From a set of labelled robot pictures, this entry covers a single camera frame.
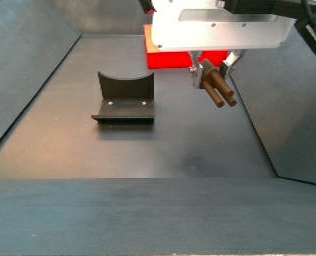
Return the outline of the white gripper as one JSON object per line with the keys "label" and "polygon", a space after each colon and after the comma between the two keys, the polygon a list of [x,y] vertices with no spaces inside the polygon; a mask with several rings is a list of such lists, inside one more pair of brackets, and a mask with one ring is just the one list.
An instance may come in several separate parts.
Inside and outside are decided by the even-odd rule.
{"label": "white gripper", "polygon": [[294,21],[271,14],[231,14],[219,0],[152,0],[151,41],[162,52],[190,51],[193,87],[201,88],[201,50],[230,50],[219,66],[227,79],[243,50],[277,48]]}

